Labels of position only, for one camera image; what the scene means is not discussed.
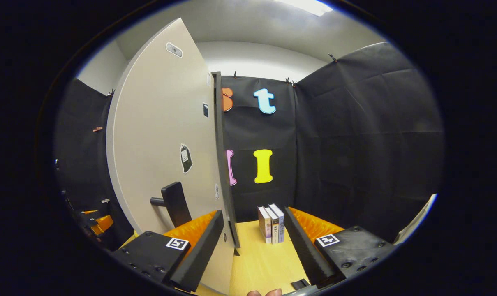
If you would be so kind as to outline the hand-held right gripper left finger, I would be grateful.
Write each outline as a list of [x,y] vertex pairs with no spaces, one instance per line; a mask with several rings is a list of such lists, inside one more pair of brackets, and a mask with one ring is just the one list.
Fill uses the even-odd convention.
[[224,228],[222,210],[157,234],[145,231],[111,256],[156,284],[195,292]]

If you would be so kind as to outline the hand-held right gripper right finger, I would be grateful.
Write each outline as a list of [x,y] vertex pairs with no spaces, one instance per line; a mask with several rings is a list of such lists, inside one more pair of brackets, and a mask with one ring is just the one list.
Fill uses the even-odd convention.
[[357,277],[389,257],[395,246],[361,226],[346,229],[292,207],[284,226],[311,285],[325,288]]

